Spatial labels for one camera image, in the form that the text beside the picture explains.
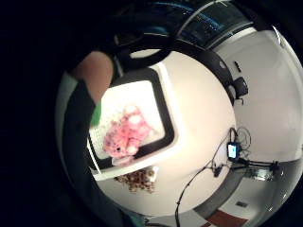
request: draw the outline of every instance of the cable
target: cable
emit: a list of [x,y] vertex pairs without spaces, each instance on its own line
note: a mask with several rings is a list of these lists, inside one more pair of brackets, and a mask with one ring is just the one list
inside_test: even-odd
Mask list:
[[[206,8],[207,5],[202,5],[201,7],[198,7],[195,9],[188,18],[182,23],[182,25],[179,27],[179,29],[171,30],[170,27],[166,27],[166,29],[169,31],[169,40],[168,43],[159,51],[156,53],[153,53],[147,57],[144,58],[131,58],[131,51],[129,49],[124,49],[117,53],[120,62],[122,65],[124,65],[124,70],[136,70],[140,68],[145,68],[148,66],[151,66],[153,64],[156,64],[163,60],[165,57],[167,57],[171,51],[172,47],[175,43],[175,41],[178,39],[178,36],[182,33],[182,31],[187,27],[187,25],[203,10]],[[159,19],[159,18],[152,18],[153,23],[154,21],[157,21],[158,25],[163,25],[165,21]],[[116,21],[113,26],[122,26],[123,29],[127,27],[129,24],[136,25],[136,26],[143,26],[146,22],[148,22],[150,18],[139,18],[137,15],[136,17],[123,17],[123,20]]]
[[226,140],[227,136],[228,135],[231,135],[231,131],[235,132],[236,130],[234,128],[230,128],[229,131],[228,131],[228,134],[224,137],[224,139],[221,141],[221,143],[218,145],[217,147],[217,150],[215,152],[215,154],[213,155],[212,159],[205,165],[203,166],[191,179],[190,181],[186,184],[186,186],[184,187],[180,197],[179,197],[179,200],[177,201],[177,207],[176,207],[176,210],[175,210],[175,213],[174,213],[174,216],[175,216],[175,221],[176,221],[176,225],[177,227],[180,227],[180,219],[179,219],[179,206],[181,204],[181,200],[184,196],[184,193],[185,191],[187,190],[187,188],[190,186],[191,182],[200,174],[202,173],[204,170],[206,170],[207,168],[210,168],[212,170],[213,173],[215,173],[215,169],[216,169],[216,164],[215,164],[215,157],[221,147],[221,145],[224,143],[224,141]]

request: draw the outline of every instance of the white wall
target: white wall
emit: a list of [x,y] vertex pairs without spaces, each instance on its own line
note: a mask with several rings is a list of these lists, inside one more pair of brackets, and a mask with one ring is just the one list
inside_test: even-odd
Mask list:
[[[235,104],[238,126],[252,134],[251,160],[288,162],[301,155],[302,66],[281,48],[273,31],[254,32],[215,49],[249,94]],[[236,61],[242,72],[234,65]]]

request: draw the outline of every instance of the green object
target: green object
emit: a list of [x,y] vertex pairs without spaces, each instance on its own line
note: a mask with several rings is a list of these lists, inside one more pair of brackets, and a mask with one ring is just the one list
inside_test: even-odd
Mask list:
[[135,227],[143,227],[143,224],[142,224],[142,221],[137,218],[137,217],[134,217],[134,216],[130,216],[133,224],[135,225]]
[[101,102],[96,106],[91,119],[91,127],[97,126],[101,118]]

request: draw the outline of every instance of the white table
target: white table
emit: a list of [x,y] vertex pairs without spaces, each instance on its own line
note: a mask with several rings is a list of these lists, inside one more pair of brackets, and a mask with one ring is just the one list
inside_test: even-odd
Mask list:
[[[173,52],[166,65],[172,90],[175,93],[186,136],[181,151],[154,166],[159,167],[155,191],[149,194],[138,190],[131,193],[128,186],[112,179],[98,182],[99,188],[113,201],[139,214],[169,216],[186,183],[214,155],[230,127],[236,126],[233,107],[215,76],[199,62]],[[216,163],[226,162],[225,144],[220,148]],[[207,200],[223,182],[227,168],[218,178],[207,169],[187,189],[180,213]]]

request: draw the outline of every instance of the pink stuffed toy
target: pink stuffed toy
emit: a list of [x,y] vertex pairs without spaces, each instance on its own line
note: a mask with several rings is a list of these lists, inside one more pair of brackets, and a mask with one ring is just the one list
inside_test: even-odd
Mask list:
[[104,137],[103,150],[113,157],[114,166],[127,165],[151,130],[140,110],[134,105],[127,106],[120,123],[112,121]]

